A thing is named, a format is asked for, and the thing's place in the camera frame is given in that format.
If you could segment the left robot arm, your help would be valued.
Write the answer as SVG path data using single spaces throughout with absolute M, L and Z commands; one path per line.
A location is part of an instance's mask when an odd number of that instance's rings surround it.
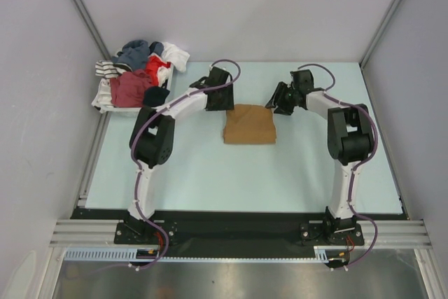
M 159 229 L 148 221 L 155 213 L 158 170 L 172 154 L 177 122 L 199 111 L 228 111 L 234 108 L 235 78 L 212 64 L 209 75 L 192 83 L 176 99 L 157 108 L 140 109 L 129 140 L 131 159 L 137 165 L 134 197 L 129 214 L 117 226 L 117 244 L 148 244 L 162 239 Z

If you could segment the tan tank top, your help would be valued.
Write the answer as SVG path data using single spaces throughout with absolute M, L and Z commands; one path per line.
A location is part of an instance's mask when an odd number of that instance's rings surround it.
M 271 109 L 250 104 L 236 104 L 226 112 L 223 141 L 229 145 L 275 144 L 277 131 Z

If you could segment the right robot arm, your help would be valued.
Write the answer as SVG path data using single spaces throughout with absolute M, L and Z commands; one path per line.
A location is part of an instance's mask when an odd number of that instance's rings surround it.
M 330 244 L 350 241 L 359 231 L 355 196 L 363 166 L 376 154 L 378 132 L 368 107 L 330 96 L 329 88 L 318 88 L 308 69 L 290 73 L 292 81 L 280 82 L 265 107 L 290 116 L 296 107 L 311 111 L 327 122 L 327 148 L 335 163 L 330 204 L 325 208 L 321 231 L 315 237 Z

